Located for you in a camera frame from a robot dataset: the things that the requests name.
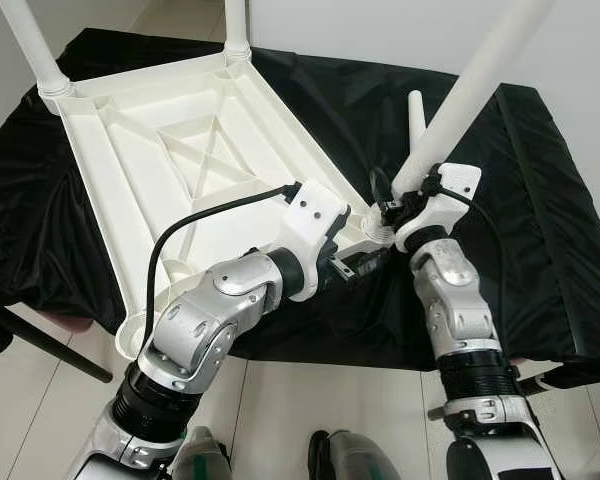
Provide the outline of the grey robot right leg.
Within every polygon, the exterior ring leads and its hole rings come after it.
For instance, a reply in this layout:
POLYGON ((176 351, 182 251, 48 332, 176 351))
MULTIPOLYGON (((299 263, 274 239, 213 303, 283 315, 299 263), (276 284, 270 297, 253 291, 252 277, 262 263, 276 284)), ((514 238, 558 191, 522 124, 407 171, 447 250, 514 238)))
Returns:
POLYGON ((306 454, 309 480, 401 480, 391 458, 354 431, 314 431, 306 454))

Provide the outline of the grey robot left leg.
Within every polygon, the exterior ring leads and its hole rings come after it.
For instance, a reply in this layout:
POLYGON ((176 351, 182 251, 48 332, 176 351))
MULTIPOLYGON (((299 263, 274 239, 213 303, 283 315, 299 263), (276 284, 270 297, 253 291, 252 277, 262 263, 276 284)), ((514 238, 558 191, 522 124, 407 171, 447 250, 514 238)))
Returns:
POLYGON ((190 429, 169 475, 172 480, 233 480, 230 460, 207 426, 190 429))

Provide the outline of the black table cloth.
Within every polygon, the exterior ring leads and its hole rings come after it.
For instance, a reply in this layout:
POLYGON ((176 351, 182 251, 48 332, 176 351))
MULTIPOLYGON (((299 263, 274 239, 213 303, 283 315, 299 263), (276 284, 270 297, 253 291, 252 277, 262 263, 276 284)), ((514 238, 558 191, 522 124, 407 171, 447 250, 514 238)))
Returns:
MULTIPOLYGON (((258 47, 254 67, 363 198, 408 150, 406 97, 433 114, 454 76, 258 47)), ((0 111, 0 317, 24 302, 114 332, 123 301, 61 120, 34 87, 0 111)), ((475 202, 504 242, 507 356, 600 375, 600 216, 541 96, 502 84, 456 163, 483 170, 475 202)), ((12 342, 0 326, 0 352, 12 342)), ((347 289, 287 305, 233 355, 256 361, 431 371, 422 307, 402 259, 347 289)))

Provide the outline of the white plastic table top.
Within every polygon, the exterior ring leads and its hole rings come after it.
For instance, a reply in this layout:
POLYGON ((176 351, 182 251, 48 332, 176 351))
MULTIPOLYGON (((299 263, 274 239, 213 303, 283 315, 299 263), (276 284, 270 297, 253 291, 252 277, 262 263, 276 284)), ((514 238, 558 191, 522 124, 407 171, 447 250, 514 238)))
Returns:
POLYGON ((368 202, 253 61, 217 52, 85 79, 56 110, 123 297, 114 346, 125 358, 140 346, 154 243, 192 212, 313 182, 350 206, 342 253, 377 241, 368 202))

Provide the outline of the black metal table leg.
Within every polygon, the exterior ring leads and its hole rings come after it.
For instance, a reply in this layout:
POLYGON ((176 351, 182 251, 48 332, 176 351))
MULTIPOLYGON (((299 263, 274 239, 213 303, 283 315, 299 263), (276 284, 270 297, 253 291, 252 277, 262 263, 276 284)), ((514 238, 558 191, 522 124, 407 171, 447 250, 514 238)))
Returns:
POLYGON ((538 394, 550 392, 550 390, 569 389, 568 370, 564 366, 552 367, 550 370, 538 372, 518 381, 520 393, 525 397, 538 396, 538 394))
POLYGON ((111 383, 113 380, 112 372, 104 369, 103 366, 95 364, 79 352, 73 351, 70 347, 62 342, 59 342, 53 335, 45 333, 44 330, 34 326, 24 317, 13 314, 9 308, 3 308, 0 311, 0 328, 15 335, 15 337, 25 340, 25 342, 39 348, 40 351, 48 353, 48 355, 56 357, 57 360, 70 365, 73 369, 77 369, 84 374, 89 375, 100 383, 111 383))

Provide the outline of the grey robot leg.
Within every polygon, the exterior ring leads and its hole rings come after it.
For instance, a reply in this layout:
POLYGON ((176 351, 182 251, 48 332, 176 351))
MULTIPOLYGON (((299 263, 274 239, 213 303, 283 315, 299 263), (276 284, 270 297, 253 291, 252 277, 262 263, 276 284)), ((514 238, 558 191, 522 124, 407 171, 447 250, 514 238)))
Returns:
POLYGON ((190 429, 169 475, 172 480, 233 480, 230 460, 207 426, 190 429))
POLYGON ((391 458, 354 431, 314 431, 306 454, 309 480, 401 480, 391 458))

